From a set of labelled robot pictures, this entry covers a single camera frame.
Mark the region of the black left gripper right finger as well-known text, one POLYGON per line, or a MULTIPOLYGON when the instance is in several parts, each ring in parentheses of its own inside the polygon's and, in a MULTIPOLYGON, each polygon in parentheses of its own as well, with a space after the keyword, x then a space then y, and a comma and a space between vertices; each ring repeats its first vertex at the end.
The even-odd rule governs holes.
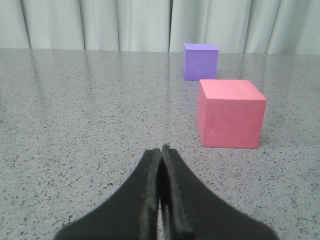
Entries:
POLYGON ((160 201, 166 240, 276 240, 267 225, 211 192, 178 151, 162 147, 160 201))

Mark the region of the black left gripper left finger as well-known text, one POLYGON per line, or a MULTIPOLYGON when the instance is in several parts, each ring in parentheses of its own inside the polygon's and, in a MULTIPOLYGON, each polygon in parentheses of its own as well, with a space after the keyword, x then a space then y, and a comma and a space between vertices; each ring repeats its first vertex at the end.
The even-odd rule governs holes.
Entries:
POLYGON ((155 240, 161 151, 146 150, 125 183, 102 205, 63 228, 57 240, 155 240))

